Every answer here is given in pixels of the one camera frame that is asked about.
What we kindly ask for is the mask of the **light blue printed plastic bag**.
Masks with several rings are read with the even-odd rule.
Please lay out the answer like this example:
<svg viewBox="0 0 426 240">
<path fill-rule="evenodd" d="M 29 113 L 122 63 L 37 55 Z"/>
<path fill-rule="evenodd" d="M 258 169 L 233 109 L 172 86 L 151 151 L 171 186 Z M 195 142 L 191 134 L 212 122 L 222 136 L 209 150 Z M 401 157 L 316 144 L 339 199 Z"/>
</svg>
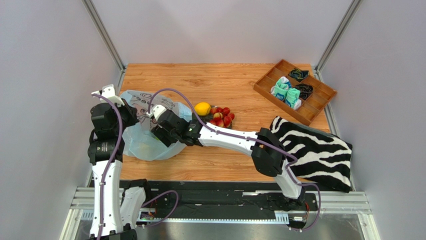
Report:
<svg viewBox="0 0 426 240">
<path fill-rule="evenodd" d="M 162 105 L 186 121 L 192 119 L 192 111 L 181 102 L 172 101 L 161 94 L 152 99 L 152 95 L 150 92 L 137 90 L 126 90 L 121 93 L 120 97 L 136 109 L 138 119 L 136 125 L 127 127 L 122 134 L 125 142 L 123 153 L 144 161 L 167 160 L 178 155 L 186 145 L 176 142 L 166 146 L 151 133 L 157 122 L 147 115 L 148 104 L 152 107 Z"/>
</svg>

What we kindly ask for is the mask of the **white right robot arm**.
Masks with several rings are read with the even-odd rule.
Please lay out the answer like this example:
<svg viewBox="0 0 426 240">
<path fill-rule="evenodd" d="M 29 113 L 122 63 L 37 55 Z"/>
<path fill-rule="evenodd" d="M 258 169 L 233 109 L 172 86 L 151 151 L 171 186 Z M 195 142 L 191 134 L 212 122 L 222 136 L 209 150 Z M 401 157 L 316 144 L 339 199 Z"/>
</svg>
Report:
<svg viewBox="0 0 426 240">
<path fill-rule="evenodd" d="M 259 173 L 275 180 L 286 198 L 304 200 L 305 190 L 290 169 L 289 159 L 294 156 L 284 150 L 269 129 L 238 131 L 200 119 L 186 121 L 161 105 L 156 105 L 147 116 L 156 121 L 157 126 L 151 132 L 165 146 L 179 142 L 186 146 L 218 147 L 242 153 L 252 158 Z"/>
</svg>

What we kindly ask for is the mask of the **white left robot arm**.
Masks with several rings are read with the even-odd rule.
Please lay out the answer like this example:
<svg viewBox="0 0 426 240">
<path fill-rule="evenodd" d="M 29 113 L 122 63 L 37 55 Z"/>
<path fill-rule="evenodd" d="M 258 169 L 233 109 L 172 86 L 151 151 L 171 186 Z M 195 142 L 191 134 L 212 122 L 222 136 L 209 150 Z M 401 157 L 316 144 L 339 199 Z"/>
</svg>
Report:
<svg viewBox="0 0 426 240">
<path fill-rule="evenodd" d="M 122 133 L 138 122 L 137 110 L 124 100 L 115 107 L 100 103 L 90 113 L 94 129 L 87 153 L 94 177 L 94 215 L 89 239 L 135 240 L 139 209 L 146 200 L 147 180 L 129 182 L 122 199 L 119 183 L 125 146 Z"/>
</svg>

